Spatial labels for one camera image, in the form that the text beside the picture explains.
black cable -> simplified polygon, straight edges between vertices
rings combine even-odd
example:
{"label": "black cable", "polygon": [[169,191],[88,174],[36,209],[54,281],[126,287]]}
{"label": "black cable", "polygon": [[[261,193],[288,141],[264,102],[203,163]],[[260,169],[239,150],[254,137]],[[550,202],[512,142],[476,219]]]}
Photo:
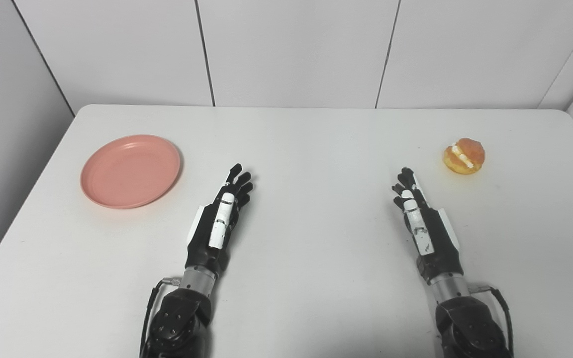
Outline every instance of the black cable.
{"label": "black cable", "polygon": [[152,313],[152,308],[154,306],[154,302],[156,301],[156,297],[158,297],[159,292],[161,291],[161,286],[163,285],[163,280],[157,283],[156,287],[152,288],[152,294],[150,294],[150,300],[147,301],[147,311],[145,312],[145,320],[143,321],[143,332],[141,333],[141,349],[139,356],[143,356],[143,348],[145,347],[145,338],[147,338],[147,326],[150,323],[150,313]]}
{"label": "black cable", "polygon": [[510,317],[510,309],[507,306],[507,302],[503,298],[501,292],[494,287],[489,289],[491,294],[495,297],[495,299],[500,304],[501,308],[503,309],[503,313],[505,314],[505,324],[507,325],[507,349],[510,351],[510,356],[514,356],[514,337],[512,335],[512,317]]}

robotic arm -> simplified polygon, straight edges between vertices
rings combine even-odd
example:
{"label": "robotic arm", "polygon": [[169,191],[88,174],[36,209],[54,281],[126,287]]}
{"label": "robotic arm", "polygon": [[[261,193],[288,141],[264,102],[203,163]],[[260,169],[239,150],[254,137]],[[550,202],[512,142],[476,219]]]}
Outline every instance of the robotic arm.
{"label": "robotic arm", "polygon": [[[419,257],[417,268],[437,301],[436,322],[445,358],[512,358],[512,326],[507,303],[496,288],[471,287],[459,261],[459,242],[444,209],[428,205],[414,172],[402,169],[393,186]],[[489,290],[505,311],[509,348],[489,308],[471,294]]]}
{"label": "robotic arm", "polygon": [[[203,358],[206,328],[211,322],[211,291],[229,263],[229,238],[239,210],[249,202],[251,174],[240,164],[229,171],[212,204],[201,206],[189,231],[187,262],[182,279],[164,278],[152,290],[147,305],[141,358]],[[163,297],[160,310],[148,321],[163,284],[178,288]]]}

robot finger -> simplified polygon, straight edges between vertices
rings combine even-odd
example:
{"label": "robot finger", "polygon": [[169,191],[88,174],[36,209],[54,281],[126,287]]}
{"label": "robot finger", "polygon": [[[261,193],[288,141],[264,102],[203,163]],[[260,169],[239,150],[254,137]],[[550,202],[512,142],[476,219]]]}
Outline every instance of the robot finger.
{"label": "robot finger", "polygon": [[240,211],[240,209],[242,209],[243,206],[245,206],[250,199],[251,197],[249,197],[247,193],[245,195],[242,195],[240,197],[240,200],[238,200],[237,211]]}
{"label": "robot finger", "polygon": [[247,195],[251,190],[253,190],[253,184],[246,183],[245,185],[241,186],[240,190],[238,190],[236,197],[240,199],[241,197]]}
{"label": "robot finger", "polygon": [[227,183],[233,183],[234,178],[237,177],[240,172],[242,172],[243,166],[240,163],[237,163],[229,170],[229,176],[227,177]]}
{"label": "robot finger", "polygon": [[408,181],[408,178],[404,175],[403,172],[397,175],[397,180],[401,183],[404,189],[410,189],[410,181]]}
{"label": "robot finger", "polygon": [[395,184],[393,186],[393,190],[395,190],[395,192],[397,193],[397,195],[401,195],[402,192],[405,190],[405,188],[401,185],[401,184]]}
{"label": "robot finger", "polygon": [[236,183],[234,183],[234,190],[237,192],[249,180],[251,180],[251,173],[244,172],[240,177],[238,177]]}
{"label": "robot finger", "polygon": [[395,199],[393,199],[393,202],[395,202],[395,205],[404,211],[404,199],[396,196]]}

